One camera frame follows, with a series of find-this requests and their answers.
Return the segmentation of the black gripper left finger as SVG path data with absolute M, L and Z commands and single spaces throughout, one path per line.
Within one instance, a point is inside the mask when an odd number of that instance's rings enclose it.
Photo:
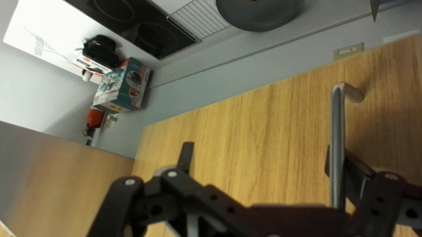
M 244 207 L 215 186 L 190 177 L 194 142 L 182 145 L 177 165 L 144 182 L 116 179 L 91 224 L 87 237 L 145 237 L 153 224 L 165 223 L 183 237 L 242 237 Z

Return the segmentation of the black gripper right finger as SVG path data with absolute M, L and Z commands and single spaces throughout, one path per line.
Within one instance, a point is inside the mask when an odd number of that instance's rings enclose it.
M 374 171 L 347 149 L 327 148 L 326 175 L 331 207 L 345 212 L 355 206 L 341 229 L 343 237 L 392 237 L 397 225 L 422 232 L 422 190 L 395 173 Z

